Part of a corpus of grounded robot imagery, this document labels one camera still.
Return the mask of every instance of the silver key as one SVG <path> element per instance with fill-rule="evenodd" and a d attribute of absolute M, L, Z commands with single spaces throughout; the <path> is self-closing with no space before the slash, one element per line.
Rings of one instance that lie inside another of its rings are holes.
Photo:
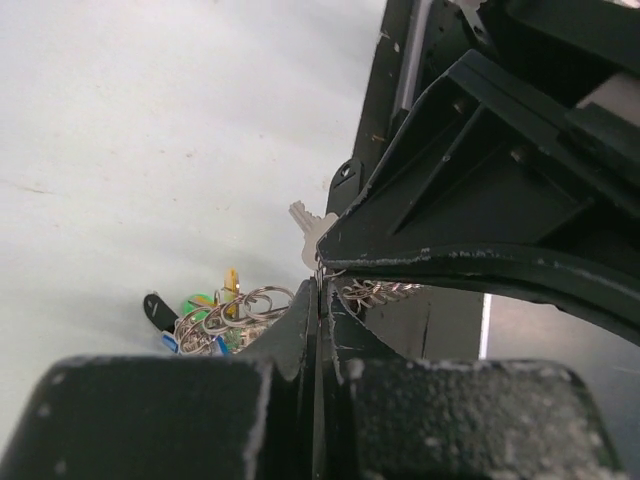
<path fill-rule="evenodd" d="M 302 249 L 302 261 L 313 271 L 320 269 L 318 261 L 318 241 L 336 223 L 338 216 L 328 213 L 324 217 L 316 217 L 307 211 L 304 203 L 297 201 L 289 207 L 289 213 L 304 233 L 304 248 Z"/>

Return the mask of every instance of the yellow key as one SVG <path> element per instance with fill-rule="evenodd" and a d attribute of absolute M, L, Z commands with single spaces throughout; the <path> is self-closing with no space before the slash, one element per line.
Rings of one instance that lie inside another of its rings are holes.
<path fill-rule="evenodd" d="M 236 299 L 240 294 L 240 276 L 235 268 L 227 270 L 224 276 L 224 289 L 222 293 L 222 303 L 229 303 Z M 238 308 L 233 306 L 229 308 L 228 313 L 230 316 L 236 317 L 238 315 Z"/>

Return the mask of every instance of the scuffed black surface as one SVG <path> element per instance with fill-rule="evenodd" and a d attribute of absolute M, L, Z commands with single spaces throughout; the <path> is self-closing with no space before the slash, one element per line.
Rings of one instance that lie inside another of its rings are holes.
<path fill-rule="evenodd" d="M 626 478 L 590 395 L 564 367 L 376 360 L 350 367 L 345 398 L 361 476 Z"/>
<path fill-rule="evenodd" d="M 352 154 L 352 160 L 362 162 L 363 183 L 376 169 L 390 140 L 387 136 L 393 117 L 412 4 L 405 0 L 390 0 L 382 17 Z"/>
<path fill-rule="evenodd" d="M 391 347 L 369 330 L 344 304 L 335 284 L 327 288 L 329 302 L 329 330 L 331 345 L 329 348 L 336 365 L 344 368 L 353 358 L 399 358 Z"/>
<path fill-rule="evenodd" d="M 366 309 L 364 324 L 407 358 L 474 360 L 480 353 L 484 294 L 428 287 Z"/>
<path fill-rule="evenodd" d="M 585 381 L 631 478 L 640 479 L 640 349 L 549 305 L 493 297 L 490 358 L 544 358 Z"/>
<path fill-rule="evenodd" d="M 566 111 L 468 51 L 417 100 L 320 260 L 551 303 L 640 345 L 640 197 L 566 144 Z"/>
<path fill-rule="evenodd" d="M 208 358 L 61 362 L 34 392 L 0 478 L 262 478 L 259 412 L 273 370 Z"/>
<path fill-rule="evenodd" d="M 296 378 L 307 346 L 310 288 L 309 280 L 302 282 L 287 313 L 236 357 L 273 358 L 285 380 Z"/>

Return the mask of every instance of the white surface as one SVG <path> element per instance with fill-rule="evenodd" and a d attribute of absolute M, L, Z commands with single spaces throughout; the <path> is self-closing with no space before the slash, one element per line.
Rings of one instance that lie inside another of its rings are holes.
<path fill-rule="evenodd" d="M 384 4 L 0 3 L 0 448 L 54 361 L 166 353 L 148 291 L 308 275 L 287 209 L 324 211 Z"/>

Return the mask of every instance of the key head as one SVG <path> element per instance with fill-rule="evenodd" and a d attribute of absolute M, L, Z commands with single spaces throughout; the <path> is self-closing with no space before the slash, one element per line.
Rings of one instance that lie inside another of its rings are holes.
<path fill-rule="evenodd" d="M 318 241 L 324 236 L 324 234 L 331 228 L 331 226 L 338 220 L 338 215 L 335 213 L 328 213 L 325 217 L 316 221 L 311 230 L 305 235 L 304 248 L 302 249 L 302 261 L 314 272 L 320 268 L 318 262 Z"/>

